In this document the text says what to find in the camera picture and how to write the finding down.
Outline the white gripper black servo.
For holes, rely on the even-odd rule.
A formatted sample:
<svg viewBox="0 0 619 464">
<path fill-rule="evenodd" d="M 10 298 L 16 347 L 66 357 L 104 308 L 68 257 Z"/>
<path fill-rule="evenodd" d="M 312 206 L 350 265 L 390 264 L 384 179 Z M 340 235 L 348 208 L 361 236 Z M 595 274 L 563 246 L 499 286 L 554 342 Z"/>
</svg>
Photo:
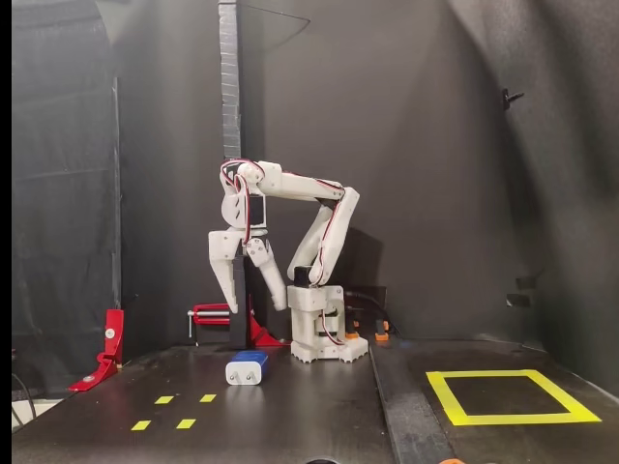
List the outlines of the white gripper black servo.
<svg viewBox="0 0 619 464">
<path fill-rule="evenodd" d="M 248 238 L 244 231 L 236 229 L 208 234 L 211 268 L 232 313 L 238 312 L 232 260 L 241 254 L 248 256 L 261 272 L 275 310 L 286 309 L 286 285 L 266 236 L 265 230 L 251 231 Z"/>
</svg>

